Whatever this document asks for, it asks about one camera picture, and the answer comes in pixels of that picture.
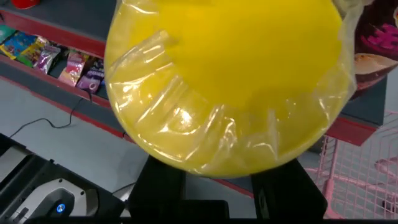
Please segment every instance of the candy bag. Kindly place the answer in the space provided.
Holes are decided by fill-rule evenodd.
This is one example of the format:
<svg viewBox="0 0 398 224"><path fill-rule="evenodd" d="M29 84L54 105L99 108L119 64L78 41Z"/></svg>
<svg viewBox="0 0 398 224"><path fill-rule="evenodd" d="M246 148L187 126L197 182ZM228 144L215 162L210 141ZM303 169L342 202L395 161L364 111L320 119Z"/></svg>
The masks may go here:
<svg viewBox="0 0 398 224"><path fill-rule="evenodd" d="M15 59L23 52L26 48L32 45L36 41L36 36L25 34L23 32L16 32L13 37L7 40L0 49L9 58Z"/></svg>
<svg viewBox="0 0 398 224"><path fill-rule="evenodd" d="M88 58L87 54L71 50L67 67L62 71L58 79L70 86L76 86Z"/></svg>
<svg viewBox="0 0 398 224"><path fill-rule="evenodd" d="M80 79L77 87L82 90L89 90L90 93L95 93L104 76L104 60L96 59L90 70Z"/></svg>
<svg viewBox="0 0 398 224"><path fill-rule="evenodd" d="M43 37L38 37L34 44L29 46L17 57L17 60L29 66L30 68L33 68L35 63L39 60L46 42L47 40Z"/></svg>
<svg viewBox="0 0 398 224"><path fill-rule="evenodd" d="M44 49L40 54L38 61L36 61L33 67L45 74L48 74L52 67L54 59L60 52L61 50L58 47L47 44L46 46L44 46Z"/></svg>

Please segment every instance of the black cable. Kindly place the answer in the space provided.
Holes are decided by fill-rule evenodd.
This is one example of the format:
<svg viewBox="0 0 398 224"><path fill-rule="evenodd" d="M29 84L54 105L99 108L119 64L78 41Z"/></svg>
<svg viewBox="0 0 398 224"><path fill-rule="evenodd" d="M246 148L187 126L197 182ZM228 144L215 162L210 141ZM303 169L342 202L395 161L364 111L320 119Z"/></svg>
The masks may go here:
<svg viewBox="0 0 398 224"><path fill-rule="evenodd" d="M16 132L14 132L14 134L10 135L10 138L14 137L19 131L21 131L22 129L24 129L24 127L31 125L33 123L36 123L38 121L46 121L51 125L51 128L55 128L55 129L62 129L62 128L67 128L71 125L72 123L72 114L73 112L77 109L77 106L80 104L80 102L83 100L83 98L80 98L79 101L76 103L76 105L73 107L72 111L69 114L69 123L63 126L55 126L50 120L48 120L47 118L39 118L37 120L31 121L29 123L26 123L24 125L22 125Z"/></svg>

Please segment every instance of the plastic wrap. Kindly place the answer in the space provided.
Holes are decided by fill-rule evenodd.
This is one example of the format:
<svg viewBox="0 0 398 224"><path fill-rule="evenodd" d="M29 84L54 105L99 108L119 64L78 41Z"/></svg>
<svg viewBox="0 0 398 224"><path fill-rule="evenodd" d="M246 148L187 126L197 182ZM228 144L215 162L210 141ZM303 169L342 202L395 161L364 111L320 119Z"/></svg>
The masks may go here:
<svg viewBox="0 0 398 224"><path fill-rule="evenodd" d="M282 165L354 93L362 5L339 14L319 0L119 1L109 100L130 137L171 166L237 177Z"/></svg>

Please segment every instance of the red object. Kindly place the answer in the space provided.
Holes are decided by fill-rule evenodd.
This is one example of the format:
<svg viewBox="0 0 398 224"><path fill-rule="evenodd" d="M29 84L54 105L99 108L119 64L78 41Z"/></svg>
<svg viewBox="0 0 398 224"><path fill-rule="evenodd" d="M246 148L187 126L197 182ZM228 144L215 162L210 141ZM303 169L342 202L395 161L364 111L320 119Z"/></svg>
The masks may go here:
<svg viewBox="0 0 398 224"><path fill-rule="evenodd" d="M28 9L37 5L40 0L12 0L14 6L18 9Z"/></svg>

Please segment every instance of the gray floor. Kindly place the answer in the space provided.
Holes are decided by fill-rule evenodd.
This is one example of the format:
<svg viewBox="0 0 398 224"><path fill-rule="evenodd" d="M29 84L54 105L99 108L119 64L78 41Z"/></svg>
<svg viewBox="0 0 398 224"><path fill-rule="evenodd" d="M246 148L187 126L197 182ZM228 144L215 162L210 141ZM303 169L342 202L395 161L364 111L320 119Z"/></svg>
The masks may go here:
<svg viewBox="0 0 398 224"><path fill-rule="evenodd" d="M0 102L0 133L8 136L38 118L47 118L54 125L68 123L69 114L2 80ZM135 144L75 117L70 128L53 129L46 122L38 122L24 128L14 139L110 192L136 181L147 158ZM256 216L252 198L213 180L188 175L186 188L190 199L227 201L233 218Z"/></svg>

